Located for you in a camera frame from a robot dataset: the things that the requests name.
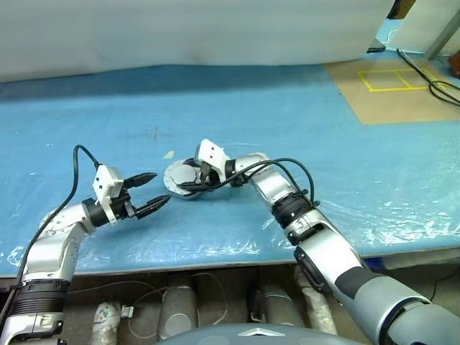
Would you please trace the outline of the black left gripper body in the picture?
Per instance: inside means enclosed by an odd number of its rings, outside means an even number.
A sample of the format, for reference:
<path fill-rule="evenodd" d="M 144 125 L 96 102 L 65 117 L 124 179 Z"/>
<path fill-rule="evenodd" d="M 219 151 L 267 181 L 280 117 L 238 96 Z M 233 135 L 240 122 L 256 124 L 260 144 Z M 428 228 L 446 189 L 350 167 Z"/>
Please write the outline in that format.
<path fill-rule="evenodd" d="M 126 188 L 122 188 L 117 197 L 110 198 L 110 207 L 116 220 L 134 218 L 136 208 L 132 205 L 131 196 Z"/>

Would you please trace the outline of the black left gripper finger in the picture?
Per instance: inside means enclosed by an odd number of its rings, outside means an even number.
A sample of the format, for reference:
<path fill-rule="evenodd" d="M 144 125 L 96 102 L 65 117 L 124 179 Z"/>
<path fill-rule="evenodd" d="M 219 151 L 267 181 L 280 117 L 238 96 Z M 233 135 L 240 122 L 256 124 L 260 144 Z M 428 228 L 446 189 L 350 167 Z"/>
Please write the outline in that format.
<path fill-rule="evenodd" d="M 127 190 L 130 188 L 138 188 L 149 181 L 157 177 L 155 172 L 144 172 L 138 175 L 131 176 L 130 178 L 124 179 L 124 188 Z"/>
<path fill-rule="evenodd" d="M 148 201 L 145 205 L 134 210 L 134 215 L 138 219 L 143 219 L 144 217 L 158 211 L 162 208 L 169 200 L 171 199 L 170 195 L 161 195 L 152 200 Z"/>

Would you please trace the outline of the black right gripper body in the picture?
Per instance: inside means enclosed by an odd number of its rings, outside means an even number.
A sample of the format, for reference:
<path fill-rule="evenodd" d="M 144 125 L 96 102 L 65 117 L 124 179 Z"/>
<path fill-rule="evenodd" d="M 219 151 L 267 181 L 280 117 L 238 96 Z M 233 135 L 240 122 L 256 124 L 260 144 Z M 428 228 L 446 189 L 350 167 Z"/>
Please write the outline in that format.
<path fill-rule="evenodd" d="M 207 188 L 219 184 L 219 174 L 206 162 L 201 163 L 200 180 Z"/>

